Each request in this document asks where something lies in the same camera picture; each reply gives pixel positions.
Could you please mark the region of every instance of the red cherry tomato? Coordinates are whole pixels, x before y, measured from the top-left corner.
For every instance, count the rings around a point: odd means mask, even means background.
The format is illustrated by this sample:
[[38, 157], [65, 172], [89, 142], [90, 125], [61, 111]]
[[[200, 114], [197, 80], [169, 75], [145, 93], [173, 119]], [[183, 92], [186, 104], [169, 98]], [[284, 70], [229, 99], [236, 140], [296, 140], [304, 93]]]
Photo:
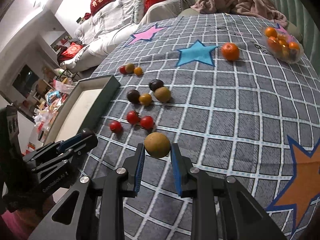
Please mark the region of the red cherry tomato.
[[140, 125], [146, 130], [151, 129], [154, 125], [153, 118], [149, 115], [142, 117], [140, 120]]
[[136, 124], [136, 123], [140, 122], [140, 117], [136, 111], [130, 111], [127, 114], [127, 121], [130, 124]]
[[121, 67], [119, 68], [119, 71], [120, 71], [120, 73], [123, 74], [123, 75], [127, 74], [127, 72], [125, 71], [125, 66], [121, 66]]
[[111, 124], [110, 124], [110, 130], [111, 132], [114, 132], [114, 133], [119, 133], [122, 131], [122, 125], [120, 122], [118, 121], [113, 121]]

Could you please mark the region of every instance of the clear plastic container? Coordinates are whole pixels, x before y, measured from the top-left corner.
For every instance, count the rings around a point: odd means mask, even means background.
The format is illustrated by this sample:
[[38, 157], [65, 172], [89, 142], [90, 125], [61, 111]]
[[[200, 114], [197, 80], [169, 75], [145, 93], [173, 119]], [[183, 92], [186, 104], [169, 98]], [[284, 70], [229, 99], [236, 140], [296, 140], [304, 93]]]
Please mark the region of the clear plastic container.
[[[302, 45], [297, 41], [297, 39], [292, 36], [289, 35], [288, 33], [284, 33], [284, 32], [280, 32], [277, 29], [275, 29], [277, 31], [277, 35], [278, 37], [276, 39], [270, 39], [265, 35], [265, 30], [267, 27], [263, 27], [261, 29], [262, 31], [262, 37], [265, 43], [265, 46], [267, 48], [267, 50], [276, 58], [287, 62], [287, 63], [297, 63], [303, 53], [303, 47]], [[299, 45], [300, 49], [290, 49], [288, 44], [290, 42], [295, 42]]]

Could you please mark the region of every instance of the silver bolt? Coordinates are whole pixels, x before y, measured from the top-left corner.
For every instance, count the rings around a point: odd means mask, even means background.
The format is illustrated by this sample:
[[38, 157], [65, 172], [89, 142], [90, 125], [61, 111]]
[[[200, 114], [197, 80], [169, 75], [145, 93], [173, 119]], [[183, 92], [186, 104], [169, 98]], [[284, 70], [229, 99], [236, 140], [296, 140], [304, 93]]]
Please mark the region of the silver bolt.
[[228, 183], [235, 183], [235, 182], [236, 182], [236, 178], [233, 177], [233, 176], [228, 176], [228, 177], [227, 177], [227, 182], [228, 182]]
[[122, 167], [121, 167], [121, 168], [118, 168], [118, 169], [117, 169], [117, 173], [118, 173], [118, 174], [124, 174], [125, 172], [126, 172], [125, 168], [122, 168]]
[[89, 181], [89, 177], [88, 176], [83, 176], [80, 178], [80, 182], [81, 183], [87, 183]]
[[190, 172], [191, 172], [191, 173], [196, 174], [196, 173], [198, 173], [199, 171], [200, 171], [200, 170], [199, 170], [198, 168], [196, 168], [196, 167], [190, 168]]

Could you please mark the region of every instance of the gray checkered tablecloth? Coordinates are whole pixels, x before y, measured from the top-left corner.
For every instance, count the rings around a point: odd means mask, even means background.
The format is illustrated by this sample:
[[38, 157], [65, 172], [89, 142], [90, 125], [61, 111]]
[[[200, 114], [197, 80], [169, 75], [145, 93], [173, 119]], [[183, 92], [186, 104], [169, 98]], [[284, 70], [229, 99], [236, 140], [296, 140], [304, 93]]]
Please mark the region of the gray checkered tablecloth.
[[[156, 28], [167, 28], [150, 40], [129, 45], [134, 39], [130, 37], [120, 44], [92, 74], [114, 74], [121, 87], [97, 124], [99, 144], [88, 153], [81, 173], [104, 176], [134, 154], [147, 135], [126, 121], [127, 112], [134, 109], [141, 116], [151, 115], [155, 131], [177, 142], [195, 166], [219, 178], [236, 176], [267, 208], [294, 176], [287, 135], [307, 151], [319, 139], [320, 81], [306, 56], [289, 65], [255, 46], [262, 45], [260, 29], [266, 25], [274, 26], [265, 19], [223, 13], [175, 18], [158, 22]], [[192, 61], [176, 67], [178, 49], [196, 41], [204, 46], [234, 42], [240, 59], [228, 62], [217, 48], [211, 52], [214, 66]], [[126, 63], [139, 65], [144, 75], [121, 75], [118, 68]], [[162, 104], [153, 97], [148, 107], [130, 104], [127, 92], [151, 94], [148, 83], [154, 78], [171, 90], [172, 99]], [[123, 134], [110, 132], [113, 120], [122, 123]], [[268, 213], [288, 239], [296, 239], [318, 201], [311, 201], [297, 227], [294, 207]], [[192, 200], [177, 196], [170, 157], [147, 155], [138, 197], [124, 199], [126, 239], [190, 239], [191, 214]]]

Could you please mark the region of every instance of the orange star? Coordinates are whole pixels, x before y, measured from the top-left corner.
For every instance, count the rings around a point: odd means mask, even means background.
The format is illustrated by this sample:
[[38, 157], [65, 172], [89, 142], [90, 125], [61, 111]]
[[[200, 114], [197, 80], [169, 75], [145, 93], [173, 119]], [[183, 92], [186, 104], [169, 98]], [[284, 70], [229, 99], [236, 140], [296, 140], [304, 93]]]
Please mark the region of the orange star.
[[295, 140], [288, 137], [293, 160], [293, 176], [267, 207], [267, 211], [293, 209], [292, 234], [298, 228], [310, 203], [320, 193], [320, 138], [309, 153]]

